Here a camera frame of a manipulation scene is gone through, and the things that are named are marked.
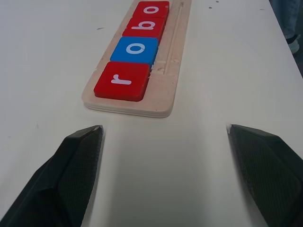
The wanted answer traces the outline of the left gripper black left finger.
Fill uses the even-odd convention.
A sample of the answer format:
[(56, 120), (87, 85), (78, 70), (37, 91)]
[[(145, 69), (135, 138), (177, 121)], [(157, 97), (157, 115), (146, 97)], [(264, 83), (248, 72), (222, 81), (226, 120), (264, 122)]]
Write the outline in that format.
[(79, 227), (95, 184), (104, 130), (67, 136), (30, 178), (0, 221), (2, 227)]

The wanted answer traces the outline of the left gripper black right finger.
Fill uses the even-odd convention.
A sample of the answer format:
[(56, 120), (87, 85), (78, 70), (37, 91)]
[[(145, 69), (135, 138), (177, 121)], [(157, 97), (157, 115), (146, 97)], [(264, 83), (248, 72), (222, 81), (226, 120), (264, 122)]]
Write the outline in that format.
[(303, 160), (277, 135), (232, 124), (238, 170), (270, 227), (303, 225)]

